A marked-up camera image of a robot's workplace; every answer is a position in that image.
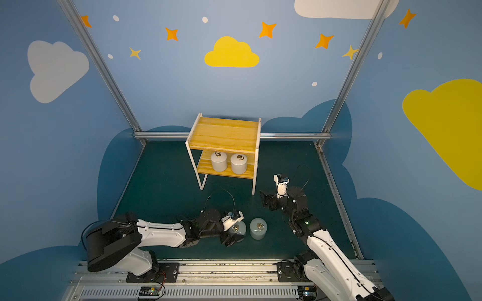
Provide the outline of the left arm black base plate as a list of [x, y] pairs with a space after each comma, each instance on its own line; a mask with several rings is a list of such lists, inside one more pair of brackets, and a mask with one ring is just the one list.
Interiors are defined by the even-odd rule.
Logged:
[[140, 276], [129, 272], [126, 277], [126, 283], [175, 283], [178, 278], [179, 267], [179, 263], [158, 263], [150, 271]]

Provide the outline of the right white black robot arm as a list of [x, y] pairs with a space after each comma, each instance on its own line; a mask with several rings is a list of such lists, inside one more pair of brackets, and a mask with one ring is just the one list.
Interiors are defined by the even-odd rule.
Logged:
[[394, 300], [387, 288], [378, 288], [337, 246], [330, 232], [310, 213], [308, 198], [299, 187], [282, 194], [260, 192], [263, 207], [287, 214], [293, 233], [309, 248], [296, 259], [305, 277], [329, 300]]

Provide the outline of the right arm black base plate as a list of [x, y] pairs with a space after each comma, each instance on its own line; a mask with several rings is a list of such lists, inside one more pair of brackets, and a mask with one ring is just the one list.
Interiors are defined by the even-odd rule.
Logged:
[[281, 260], [276, 263], [278, 282], [310, 282], [300, 263]]

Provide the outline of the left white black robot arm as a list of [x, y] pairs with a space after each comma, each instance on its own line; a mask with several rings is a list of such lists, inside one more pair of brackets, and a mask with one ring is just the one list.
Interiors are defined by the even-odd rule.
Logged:
[[127, 282], [154, 282], [165, 273], [156, 254], [141, 248], [189, 248], [202, 238], [212, 237], [220, 238], [229, 247], [243, 238], [229, 232], [243, 219], [243, 213], [237, 209], [220, 214], [212, 208], [195, 219], [175, 224], [151, 223], [138, 219], [134, 213], [126, 213], [88, 232], [87, 269], [94, 273], [115, 267], [128, 272]]

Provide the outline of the teal tea canister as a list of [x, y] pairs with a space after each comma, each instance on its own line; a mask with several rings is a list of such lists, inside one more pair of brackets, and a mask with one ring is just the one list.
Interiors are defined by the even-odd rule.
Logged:
[[267, 232], [267, 223], [262, 218], [254, 218], [249, 225], [250, 235], [255, 240], [261, 240]]
[[234, 224], [228, 231], [234, 238], [235, 242], [241, 242], [246, 237], [246, 224], [243, 221]]

